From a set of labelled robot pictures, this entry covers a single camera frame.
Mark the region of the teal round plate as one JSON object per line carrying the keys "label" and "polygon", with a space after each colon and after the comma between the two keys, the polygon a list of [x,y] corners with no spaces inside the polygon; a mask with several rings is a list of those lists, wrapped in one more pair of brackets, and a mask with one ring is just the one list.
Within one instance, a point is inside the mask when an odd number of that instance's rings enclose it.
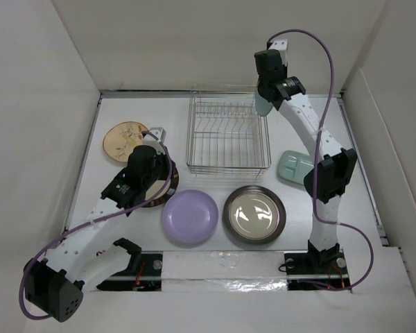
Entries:
{"label": "teal round plate", "polygon": [[257,114],[260,117],[266,117],[273,109],[273,105],[271,102],[268,102],[267,100],[257,95],[255,97],[255,108],[256,108]]}

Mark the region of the teal rectangular ceramic plate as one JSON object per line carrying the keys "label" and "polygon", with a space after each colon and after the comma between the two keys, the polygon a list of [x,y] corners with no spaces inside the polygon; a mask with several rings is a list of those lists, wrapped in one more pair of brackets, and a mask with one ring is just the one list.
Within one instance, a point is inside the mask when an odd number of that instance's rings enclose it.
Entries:
{"label": "teal rectangular ceramic plate", "polygon": [[299,185],[304,184],[304,178],[312,170],[312,157],[297,151],[284,151],[277,166],[279,177]]}

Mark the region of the brown rimmed cream plate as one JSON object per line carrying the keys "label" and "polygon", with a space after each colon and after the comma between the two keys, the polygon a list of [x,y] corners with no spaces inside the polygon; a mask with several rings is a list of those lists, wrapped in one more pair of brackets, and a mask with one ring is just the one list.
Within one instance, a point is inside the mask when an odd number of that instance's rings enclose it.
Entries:
{"label": "brown rimmed cream plate", "polygon": [[258,185],[235,189],[222,211],[223,226],[237,242],[252,245],[274,242],[286,226],[286,208],[273,191]]}

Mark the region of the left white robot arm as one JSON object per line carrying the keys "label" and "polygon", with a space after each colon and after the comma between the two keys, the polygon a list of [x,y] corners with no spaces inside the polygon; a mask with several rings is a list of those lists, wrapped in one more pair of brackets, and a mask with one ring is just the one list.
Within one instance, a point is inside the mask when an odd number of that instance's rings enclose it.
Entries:
{"label": "left white robot arm", "polygon": [[70,319],[84,294],[111,275],[133,275],[140,269],[139,247],[107,234],[137,209],[149,205],[152,185],[169,183],[174,163],[161,142],[134,149],[128,165],[102,191],[94,211],[81,225],[45,245],[23,269],[18,301],[21,312],[33,321]]}

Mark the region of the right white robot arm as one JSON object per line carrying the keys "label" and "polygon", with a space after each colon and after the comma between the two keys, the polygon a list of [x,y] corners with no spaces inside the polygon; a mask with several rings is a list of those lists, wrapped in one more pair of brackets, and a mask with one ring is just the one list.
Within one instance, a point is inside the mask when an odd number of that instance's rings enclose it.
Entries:
{"label": "right white robot arm", "polygon": [[264,117],[271,110],[277,110],[313,158],[313,170],[304,177],[304,187],[313,203],[312,231],[305,260],[310,270],[321,273],[331,266],[340,250],[338,208],[351,180],[357,154],[352,148],[344,148],[324,129],[304,86],[296,77],[287,75],[280,51],[259,51],[254,60],[258,74],[255,92],[258,115]]}

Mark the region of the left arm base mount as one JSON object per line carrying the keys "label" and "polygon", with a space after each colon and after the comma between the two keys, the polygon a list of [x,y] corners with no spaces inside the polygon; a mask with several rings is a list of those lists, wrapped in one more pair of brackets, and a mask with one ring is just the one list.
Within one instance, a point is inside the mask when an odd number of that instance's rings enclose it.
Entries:
{"label": "left arm base mount", "polygon": [[126,270],[100,283],[99,291],[161,291],[163,253],[146,252],[132,259]]}

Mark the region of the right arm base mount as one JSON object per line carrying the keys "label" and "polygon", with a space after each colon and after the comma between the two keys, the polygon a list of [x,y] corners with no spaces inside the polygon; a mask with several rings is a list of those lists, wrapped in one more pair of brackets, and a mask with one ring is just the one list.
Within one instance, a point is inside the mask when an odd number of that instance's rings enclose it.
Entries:
{"label": "right arm base mount", "polygon": [[278,270],[286,274],[289,291],[340,290],[350,285],[343,253],[321,266],[314,266],[307,253],[284,253]]}

